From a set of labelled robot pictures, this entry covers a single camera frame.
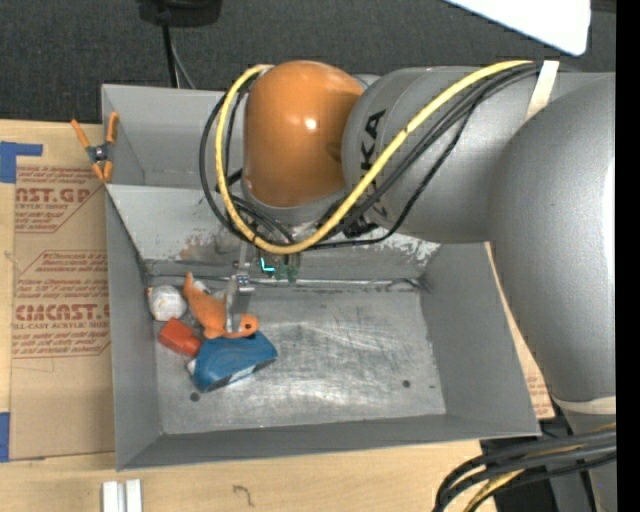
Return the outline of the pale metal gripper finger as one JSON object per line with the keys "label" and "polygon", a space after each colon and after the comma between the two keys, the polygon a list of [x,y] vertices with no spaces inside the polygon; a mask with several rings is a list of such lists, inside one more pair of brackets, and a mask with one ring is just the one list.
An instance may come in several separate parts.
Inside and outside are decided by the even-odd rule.
{"label": "pale metal gripper finger", "polygon": [[251,282],[247,273],[232,275],[226,285],[225,308],[226,328],[228,332],[241,330],[241,316],[248,312],[251,299]]}

